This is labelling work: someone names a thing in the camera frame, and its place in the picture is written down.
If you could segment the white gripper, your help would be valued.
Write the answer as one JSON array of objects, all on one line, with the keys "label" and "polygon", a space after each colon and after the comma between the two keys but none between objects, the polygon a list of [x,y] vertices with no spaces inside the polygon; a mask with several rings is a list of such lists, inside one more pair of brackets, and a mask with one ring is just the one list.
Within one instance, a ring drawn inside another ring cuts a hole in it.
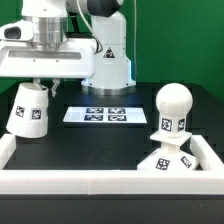
[{"label": "white gripper", "polygon": [[94,39],[70,38],[56,51],[34,49],[28,42],[0,41],[0,76],[31,77],[42,91],[40,78],[54,78],[51,96],[57,94],[58,78],[89,78],[94,74]]}]

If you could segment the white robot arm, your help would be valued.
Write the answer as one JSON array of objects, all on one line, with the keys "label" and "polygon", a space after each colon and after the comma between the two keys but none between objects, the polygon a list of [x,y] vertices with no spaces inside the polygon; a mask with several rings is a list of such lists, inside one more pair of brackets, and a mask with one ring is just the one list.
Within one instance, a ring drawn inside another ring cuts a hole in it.
[{"label": "white robot arm", "polygon": [[124,0],[23,0],[22,19],[0,27],[0,77],[79,79],[100,95],[134,88]]}]

